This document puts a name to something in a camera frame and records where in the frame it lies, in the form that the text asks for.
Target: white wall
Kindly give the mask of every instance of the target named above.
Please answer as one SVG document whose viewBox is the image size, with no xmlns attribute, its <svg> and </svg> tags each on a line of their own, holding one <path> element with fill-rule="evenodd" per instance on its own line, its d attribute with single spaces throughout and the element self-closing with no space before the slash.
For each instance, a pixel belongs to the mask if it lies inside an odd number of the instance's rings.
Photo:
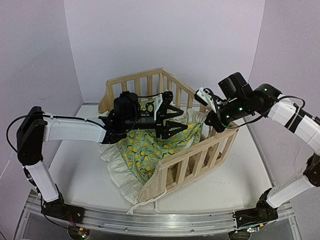
<svg viewBox="0 0 320 240">
<path fill-rule="evenodd" d="M 266 0 L 250 84 L 269 83 L 305 99 L 305 110 L 320 116 L 320 1 Z M 251 125 L 275 180 L 282 184 L 306 167 L 312 150 L 278 123 L 262 119 Z M 292 200 L 304 240 L 320 236 L 320 189 Z"/>
<path fill-rule="evenodd" d="M 74 115 L 83 99 L 63 0 L 2 0 L 0 43 L 0 230 L 11 240 L 32 185 L 6 141 L 9 123 L 33 106 Z M 19 123 L 10 131 L 14 145 Z M 47 165 L 58 147 L 59 142 L 44 144 Z"/>
<path fill-rule="evenodd" d="M 264 0 L 65 0 L 85 102 L 107 79 L 164 67 L 195 90 L 234 72 L 250 75 Z"/>
</svg>

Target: wooden crib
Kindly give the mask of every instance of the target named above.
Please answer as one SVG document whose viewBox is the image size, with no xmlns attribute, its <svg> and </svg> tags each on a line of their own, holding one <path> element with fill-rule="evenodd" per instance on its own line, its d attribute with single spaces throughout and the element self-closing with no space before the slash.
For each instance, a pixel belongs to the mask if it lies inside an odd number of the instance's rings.
<svg viewBox="0 0 320 240">
<path fill-rule="evenodd" d="M 191 87 L 163 68 L 157 68 L 108 80 L 106 82 L 106 93 L 99 104 L 99 113 L 114 108 L 114 90 L 118 88 L 118 92 L 120 92 L 119 85 L 121 85 L 121 91 L 129 90 L 135 92 L 138 96 L 142 95 L 143 90 L 147 91 L 148 96 L 162 93 L 165 90 L 172 91 L 177 108 L 181 108 L 183 95 L 185 94 L 187 94 L 184 100 L 187 109 L 194 107 L 194 103 L 196 103 L 194 101 L 195 91 Z M 203 113 L 210 110 L 203 105 L 200 105 L 199 109 Z M 166 189 L 166 194 L 172 193 L 222 165 L 237 133 L 238 128 L 228 128 L 222 133 L 216 133 L 212 127 L 209 127 L 208 137 L 202 134 L 198 144 L 161 159 L 157 163 L 152 177 L 140 190 L 138 194 L 139 202 L 155 198 Z"/>
</svg>

